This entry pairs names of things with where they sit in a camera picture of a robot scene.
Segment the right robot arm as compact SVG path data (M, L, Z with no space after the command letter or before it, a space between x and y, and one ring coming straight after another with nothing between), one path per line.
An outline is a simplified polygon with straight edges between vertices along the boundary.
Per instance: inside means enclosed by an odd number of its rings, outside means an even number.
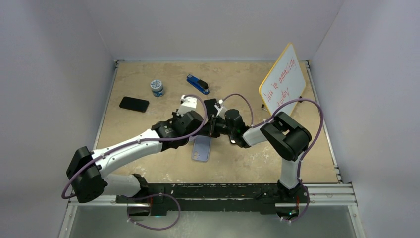
M284 112L273 121L252 128L243 122L236 109L229 109L224 117L211 115L201 135L217 138L230 136L240 148L250 148L262 142L269 142L282 159L281 174L277 182L279 198L291 201L303 188L301 185L300 159L309 148L312 136L309 131Z

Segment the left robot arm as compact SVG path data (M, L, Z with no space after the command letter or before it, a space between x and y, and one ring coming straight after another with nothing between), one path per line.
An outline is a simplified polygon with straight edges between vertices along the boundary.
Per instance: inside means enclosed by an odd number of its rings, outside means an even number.
M63 199L76 197L78 202L91 202L103 194L108 182L105 178L142 157L187 144L206 123L196 111L159 121L140 135L116 145L90 151L78 148L66 170L69 179L62 192Z

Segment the blue stapler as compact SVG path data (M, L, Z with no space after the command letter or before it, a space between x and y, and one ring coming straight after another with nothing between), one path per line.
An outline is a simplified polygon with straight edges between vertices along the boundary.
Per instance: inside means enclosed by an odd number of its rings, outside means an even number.
M198 91L203 93L204 95L208 95L210 93L209 85L205 81L203 81L203 80L201 80L201 79L199 79L199 78L197 78L197 77L195 77L191 74L187 75L186 81L189 84L191 84L193 87L195 87Z

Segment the blue white jar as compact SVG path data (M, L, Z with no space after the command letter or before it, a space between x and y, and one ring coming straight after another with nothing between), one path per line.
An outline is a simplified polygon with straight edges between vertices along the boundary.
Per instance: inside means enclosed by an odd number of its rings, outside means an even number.
M150 83L152 94L155 97L162 97L164 95L164 86L160 80L153 80Z

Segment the yellow framed whiteboard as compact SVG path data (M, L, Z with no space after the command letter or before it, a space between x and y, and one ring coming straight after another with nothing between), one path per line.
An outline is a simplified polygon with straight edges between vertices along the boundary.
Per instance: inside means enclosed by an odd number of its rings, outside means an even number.
M292 42L288 43L259 86L259 94L270 115L287 102L302 96L306 81Z

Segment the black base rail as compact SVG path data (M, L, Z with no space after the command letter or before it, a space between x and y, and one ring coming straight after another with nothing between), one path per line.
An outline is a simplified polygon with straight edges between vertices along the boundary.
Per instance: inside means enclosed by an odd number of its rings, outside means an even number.
M259 212L290 219L308 205L303 185L287 190L276 183L141 183L132 196L118 195L117 203L147 205L152 216L168 211Z

